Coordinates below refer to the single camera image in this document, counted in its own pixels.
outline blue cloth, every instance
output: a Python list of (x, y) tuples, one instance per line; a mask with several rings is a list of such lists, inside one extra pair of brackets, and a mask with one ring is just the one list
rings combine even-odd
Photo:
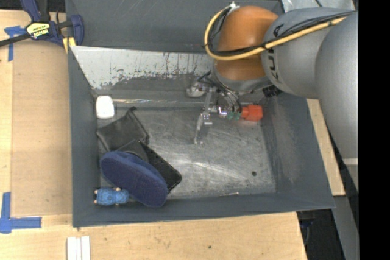
[(164, 178), (155, 167), (138, 156), (121, 151), (106, 153), (100, 160), (101, 173), (131, 198), (148, 207), (161, 207), (168, 196)]

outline blue clamp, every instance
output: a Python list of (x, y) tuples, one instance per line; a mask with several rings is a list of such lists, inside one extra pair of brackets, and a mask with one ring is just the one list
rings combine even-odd
[(42, 217), (11, 218), (11, 193), (3, 193), (0, 218), (0, 233), (9, 234), (22, 228), (41, 228)]
[[(6, 27), (4, 31), (10, 38), (18, 35), (24, 35), (26, 33), (26, 30), (20, 26)], [(13, 60), (13, 43), (11, 43), (8, 48), (8, 62), (11, 62), (12, 60)]]
[(72, 26), (73, 37), (77, 45), (84, 39), (83, 20), (80, 15), (72, 15), (70, 23), (58, 23), (50, 21), (48, 12), (48, 0), (20, 0), (23, 10), (31, 17), (31, 24), (26, 27), (27, 33), (33, 40), (44, 40), (63, 47), (63, 35), (60, 26)]

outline red object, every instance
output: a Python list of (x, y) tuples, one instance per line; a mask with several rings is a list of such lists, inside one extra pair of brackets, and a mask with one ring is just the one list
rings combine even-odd
[(259, 121), (263, 118), (263, 107), (261, 105), (248, 105), (243, 107), (241, 117), (246, 121)]

